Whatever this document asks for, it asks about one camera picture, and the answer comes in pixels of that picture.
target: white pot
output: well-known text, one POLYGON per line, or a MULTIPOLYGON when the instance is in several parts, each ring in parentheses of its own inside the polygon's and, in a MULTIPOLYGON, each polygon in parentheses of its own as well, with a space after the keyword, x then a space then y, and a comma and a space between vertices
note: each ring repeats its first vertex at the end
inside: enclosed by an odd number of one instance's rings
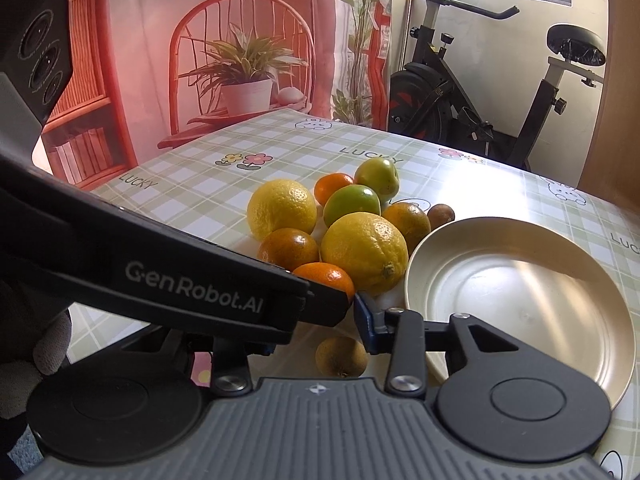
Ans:
POLYGON ((222 85, 220 91, 225 101, 226 110, 231 117, 264 112, 271 103, 273 81, 254 81, 240 85, 222 85))

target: wooden door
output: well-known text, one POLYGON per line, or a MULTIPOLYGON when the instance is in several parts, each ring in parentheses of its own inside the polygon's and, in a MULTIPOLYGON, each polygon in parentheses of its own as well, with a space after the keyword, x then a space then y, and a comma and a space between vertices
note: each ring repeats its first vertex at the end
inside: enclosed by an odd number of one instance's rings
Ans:
POLYGON ((578 188, 640 212, 640 0, 609 0, 600 110, 578 188))

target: gloved hand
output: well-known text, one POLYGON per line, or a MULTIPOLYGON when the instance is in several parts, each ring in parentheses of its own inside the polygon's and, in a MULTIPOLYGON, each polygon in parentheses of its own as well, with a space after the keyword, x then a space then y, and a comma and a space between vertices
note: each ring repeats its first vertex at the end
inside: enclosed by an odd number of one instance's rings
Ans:
POLYGON ((0 279, 0 480, 22 474, 7 454, 26 430, 29 395, 66 357, 71 340, 68 306, 68 300, 47 298, 0 279))

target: plate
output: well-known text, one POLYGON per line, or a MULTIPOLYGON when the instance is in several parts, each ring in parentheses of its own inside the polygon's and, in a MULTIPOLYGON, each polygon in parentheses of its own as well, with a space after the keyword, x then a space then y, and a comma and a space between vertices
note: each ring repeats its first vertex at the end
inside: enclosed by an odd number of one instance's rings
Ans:
MULTIPOLYGON (((542 226, 468 218, 429 234, 409 261, 407 308, 448 321, 466 312, 593 378, 613 407, 631 380, 636 336, 613 280, 585 251, 542 226)), ((444 354, 427 354, 443 381, 444 354)))

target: cartoon bunny print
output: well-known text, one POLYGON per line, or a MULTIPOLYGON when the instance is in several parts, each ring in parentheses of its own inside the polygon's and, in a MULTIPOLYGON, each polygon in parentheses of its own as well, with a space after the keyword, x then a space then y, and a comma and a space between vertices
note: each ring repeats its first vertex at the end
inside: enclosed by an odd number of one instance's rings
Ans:
POLYGON ((577 205, 586 205, 587 201, 577 192, 575 187, 566 186, 565 184, 560 184, 555 180, 551 180, 549 178, 542 179, 549 184, 549 191, 560 200, 564 202, 575 202, 577 205))
POLYGON ((600 462, 600 467, 603 468, 604 471, 612 478, 622 480, 622 458, 617 451, 609 451, 602 459, 602 462, 600 462))
POLYGON ((307 130, 328 130, 332 126, 331 121, 326 121, 324 119, 318 119, 315 117, 309 117, 304 121, 296 123, 296 128, 298 129, 307 129, 307 130))

